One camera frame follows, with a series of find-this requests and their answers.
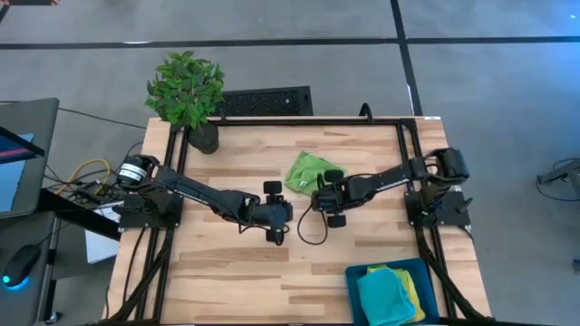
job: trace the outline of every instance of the blue tray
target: blue tray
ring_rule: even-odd
[[[439,311],[437,310],[437,302],[435,301],[433,286],[431,285],[429,275],[427,274],[427,265],[420,258],[413,258],[396,262],[351,266],[346,269],[348,300],[351,304],[354,326],[369,326],[369,321],[366,319],[363,307],[361,306],[359,287],[356,282],[366,275],[367,267],[380,264],[385,264],[387,267],[392,269],[401,268],[409,271],[409,274],[415,283],[415,289],[419,296],[420,308],[425,312],[425,319],[410,323],[409,325],[436,323],[439,321]]]

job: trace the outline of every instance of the wooden table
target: wooden table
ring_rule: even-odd
[[[441,120],[417,118],[417,125],[423,153],[448,146]],[[162,159],[168,135],[169,124],[151,119],[143,154]],[[189,149],[185,175],[220,189],[262,194],[263,182],[283,180],[302,150],[346,168],[349,174],[380,172],[401,164],[392,126],[221,127],[219,137],[220,148],[212,155]],[[411,138],[406,140],[411,154]],[[296,233],[297,219],[310,199],[287,188],[283,194],[294,206],[295,219],[281,247],[267,243],[261,230],[238,235],[237,225],[186,200],[175,232],[161,322],[352,322],[344,269],[418,256],[403,191],[404,187],[397,187],[382,192],[367,205],[347,211],[347,227],[331,229],[326,243],[319,246],[303,243]],[[320,215],[312,212],[302,228],[312,241],[324,232]],[[121,306],[139,232],[130,230],[121,238],[109,290],[111,313]],[[477,310],[489,315],[471,240],[457,227],[441,227],[440,232],[449,276]],[[137,252],[130,292],[142,275],[148,234]],[[435,275],[433,280],[440,313],[445,315]],[[153,280],[151,289],[156,286]],[[150,290],[145,317],[152,314],[154,293]]]

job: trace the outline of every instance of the white paper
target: white paper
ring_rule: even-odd
[[[95,209],[93,212],[100,216],[105,216],[111,221],[119,223],[120,216],[113,212],[112,208],[120,204],[122,204],[122,202],[103,205]],[[89,264],[95,264],[101,260],[113,257],[119,252],[118,241],[112,240],[106,236],[97,235],[94,232],[87,230],[84,230],[84,235],[86,237],[87,262]]]

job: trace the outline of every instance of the green towel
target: green towel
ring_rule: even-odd
[[[296,192],[310,196],[313,191],[318,189],[316,184],[318,174],[324,175],[325,171],[333,169],[339,169],[345,175],[347,173],[344,168],[337,167],[325,159],[317,158],[303,151],[288,171],[284,184]]]

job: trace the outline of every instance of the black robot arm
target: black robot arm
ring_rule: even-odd
[[[151,177],[155,167],[157,173],[155,177]],[[216,215],[239,224],[240,233],[248,227],[265,229],[266,240],[277,245],[284,242],[285,224],[293,218],[292,205],[278,195],[282,192],[279,181],[265,182],[266,202],[261,204],[257,195],[209,187],[192,178],[181,176],[172,168],[160,166],[154,157],[142,155],[125,158],[118,181],[123,189],[136,192],[144,198],[141,201],[144,205],[137,208],[152,209],[163,214],[164,203],[148,194],[160,189],[168,190],[208,206]]]
[[[431,174],[427,167],[436,166],[437,173]],[[421,201],[428,211],[451,186],[463,183],[469,172],[461,152],[457,149],[436,149],[424,158],[411,158],[407,162],[381,173],[367,173],[343,177],[341,171],[326,171],[325,185],[319,176],[319,189],[312,194],[313,209],[329,216],[330,227],[346,225],[343,211],[373,199],[382,191],[403,185],[409,181],[427,181],[421,190]]]

